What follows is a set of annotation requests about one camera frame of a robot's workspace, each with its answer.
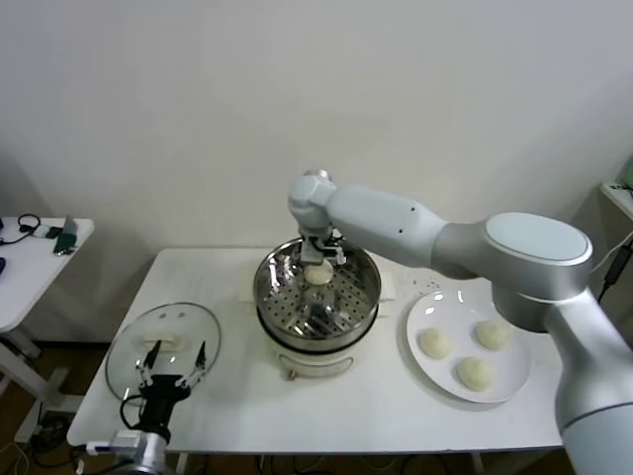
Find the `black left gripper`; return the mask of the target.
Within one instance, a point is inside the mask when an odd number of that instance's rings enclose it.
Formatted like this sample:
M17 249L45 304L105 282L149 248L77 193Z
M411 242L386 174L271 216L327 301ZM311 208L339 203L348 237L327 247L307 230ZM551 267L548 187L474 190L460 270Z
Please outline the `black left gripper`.
M136 429L170 436L169 422L174 407L188 399L193 390L205 377L207 356L206 343L203 341L197 353L194 369L181 379L177 375L154 375L151 370L155 364L162 340L159 339L143 360L136 362L139 377L139 395L144 400L143 409L138 417Z

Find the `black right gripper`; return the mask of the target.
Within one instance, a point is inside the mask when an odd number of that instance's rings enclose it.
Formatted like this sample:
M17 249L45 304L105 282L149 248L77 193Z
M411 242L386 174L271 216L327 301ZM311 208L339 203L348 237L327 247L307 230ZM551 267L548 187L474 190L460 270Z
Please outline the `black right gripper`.
M341 234L334 233L324 242L323 256L327 260L335 260L338 266L346 263L343 241L344 238Z

